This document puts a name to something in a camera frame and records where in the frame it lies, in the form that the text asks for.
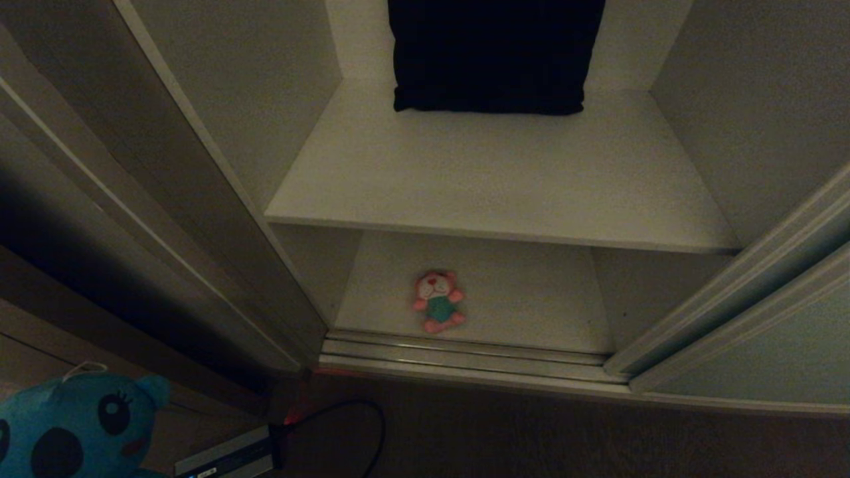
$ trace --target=power cord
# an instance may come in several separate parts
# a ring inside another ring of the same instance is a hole
[[[372,470],[375,468],[375,465],[377,464],[377,460],[381,457],[381,451],[383,451],[384,438],[387,435],[387,419],[383,416],[383,409],[381,408],[381,406],[378,405],[377,403],[375,403],[374,401],[364,400],[364,399],[354,399],[354,400],[340,401],[336,405],[331,405],[327,408],[322,408],[318,412],[311,413],[307,417],[304,417],[303,419],[301,419],[300,421],[297,421],[294,424],[284,425],[284,426],[281,426],[281,427],[274,427],[273,431],[275,432],[275,438],[282,439],[285,436],[291,434],[293,431],[298,430],[299,428],[304,426],[304,424],[309,423],[309,422],[315,420],[318,417],[321,417],[323,415],[327,415],[330,412],[335,412],[336,410],[339,410],[340,408],[350,407],[352,405],[365,405],[365,406],[371,408],[372,410],[374,410],[377,413],[377,416],[381,419],[381,440],[378,442],[377,450],[375,451],[375,454],[372,456],[371,462],[369,462],[369,467],[366,468],[366,471],[363,472],[363,475],[362,475],[362,478],[367,478],[369,476],[369,474],[372,472]]]

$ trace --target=shelf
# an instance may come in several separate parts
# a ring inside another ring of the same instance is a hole
[[[571,117],[392,109],[343,80],[272,222],[729,253],[735,234],[655,102],[592,92]]]
[[[593,354],[614,351],[589,248],[367,231],[334,328],[433,337],[412,309],[431,268],[457,273],[468,320],[445,340]]]

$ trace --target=black cushion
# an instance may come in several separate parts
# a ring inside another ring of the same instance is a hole
[[[569,115],[604,0],[388,0],[395,110]]]

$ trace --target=blue stuffed animal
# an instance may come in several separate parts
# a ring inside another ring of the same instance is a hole
[[[157,376],[69,373],[13,395],[0,404],[0,478],[164,477],[139,465],[169,390]]]

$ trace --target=teddy bear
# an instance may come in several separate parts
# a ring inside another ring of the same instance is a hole
[[[158,376],[77,372],[9,397],[0,403],[0,476],[166,478],[139,465],[169,390]]]
[[[416,281],[414,310],[425,310],[422,327],[428,333],[440,333],[447,328],[464,323],[467,318],[457,310],[463,293],[456,287],[454,272],[431,271]]]

